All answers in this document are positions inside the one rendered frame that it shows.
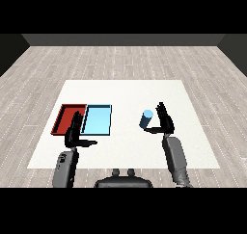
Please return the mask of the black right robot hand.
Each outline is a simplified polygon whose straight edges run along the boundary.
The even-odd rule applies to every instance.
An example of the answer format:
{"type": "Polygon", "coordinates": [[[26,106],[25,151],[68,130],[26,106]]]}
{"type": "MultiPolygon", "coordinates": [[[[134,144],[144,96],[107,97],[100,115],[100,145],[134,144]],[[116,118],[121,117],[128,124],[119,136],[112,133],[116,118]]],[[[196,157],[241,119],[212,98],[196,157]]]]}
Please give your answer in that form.
{"type": "Polygon", "coordinates": [[[158,127],[145,128],[146,132],[152,134],[163,133],[165,135],[171,135],[175,131],[175,125],[172,118],[168,115],[166,107],[163,102],[160,102],[155,108],[159,118],[160,125],[158,127]]]}

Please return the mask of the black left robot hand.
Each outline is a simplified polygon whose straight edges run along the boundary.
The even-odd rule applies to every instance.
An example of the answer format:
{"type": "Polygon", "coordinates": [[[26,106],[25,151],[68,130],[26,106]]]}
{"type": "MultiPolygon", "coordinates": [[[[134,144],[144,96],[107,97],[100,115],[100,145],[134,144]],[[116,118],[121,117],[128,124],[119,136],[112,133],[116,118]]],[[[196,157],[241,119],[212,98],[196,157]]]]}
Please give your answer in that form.
{"type": "Polygon", "coordinates": [[[97,144],[97,141],[80,140],[80,129],[82,125],[83,116],[76,111],[71,119],[70,127],[65,134],[65,147],[89,147],[93,144],[97,144]]]}

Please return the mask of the shallow red open box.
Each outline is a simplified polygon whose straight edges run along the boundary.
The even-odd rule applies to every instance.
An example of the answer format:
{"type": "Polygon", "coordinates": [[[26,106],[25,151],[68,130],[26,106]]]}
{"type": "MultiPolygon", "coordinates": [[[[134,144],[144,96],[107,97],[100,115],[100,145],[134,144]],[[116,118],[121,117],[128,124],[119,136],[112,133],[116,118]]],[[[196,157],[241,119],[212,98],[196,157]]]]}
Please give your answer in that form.
{"type": "Polygon", "coordinates": [[[63,104],[54,122],[51,135],[65,136],[71,125],[71,120],[74,113],[79,112],[82,116],[84,116],[86,107],[86,104],[63,104]]]}

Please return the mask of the small blue can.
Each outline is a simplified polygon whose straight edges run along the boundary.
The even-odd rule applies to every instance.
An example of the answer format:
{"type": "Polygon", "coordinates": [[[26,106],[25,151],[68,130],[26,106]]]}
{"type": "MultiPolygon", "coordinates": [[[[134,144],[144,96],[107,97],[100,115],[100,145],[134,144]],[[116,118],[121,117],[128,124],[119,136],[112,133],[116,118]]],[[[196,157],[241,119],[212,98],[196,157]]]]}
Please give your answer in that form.
{"type": "Polygon", "coordinates": [[[142,129],[145,129],[149,125],[149,123],[152,119],[152,116],[153,116],[152,110],[145,110],[142,114],[139,126],[142,129]]]}

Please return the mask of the shallow light blue open box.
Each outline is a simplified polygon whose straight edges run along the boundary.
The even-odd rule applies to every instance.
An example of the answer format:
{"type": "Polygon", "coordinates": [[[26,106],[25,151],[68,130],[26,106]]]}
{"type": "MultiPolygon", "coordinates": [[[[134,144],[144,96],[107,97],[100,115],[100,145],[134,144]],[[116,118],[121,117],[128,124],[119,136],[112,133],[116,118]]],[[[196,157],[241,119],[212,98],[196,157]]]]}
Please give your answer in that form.
{"type": "Polygon", "coordinates": [[[109,136],[112,106],[110,104],[89,104],[81,126],[81,136],[109,136]]]}

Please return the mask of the dark grey robot body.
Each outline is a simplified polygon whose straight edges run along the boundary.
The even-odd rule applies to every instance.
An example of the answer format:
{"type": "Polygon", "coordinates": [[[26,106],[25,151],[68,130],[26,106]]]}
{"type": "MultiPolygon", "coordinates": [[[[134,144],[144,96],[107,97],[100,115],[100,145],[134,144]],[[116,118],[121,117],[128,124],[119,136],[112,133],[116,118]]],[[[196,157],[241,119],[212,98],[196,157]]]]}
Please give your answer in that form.
{"type": "Polygon", "coordinates": [[[152,183],[137,177],[134,169],[128,169],[127,176],[120,176],[120,170],[113,169],[110,177],[97,180],[95,188],[152,188],[152,183]]]}

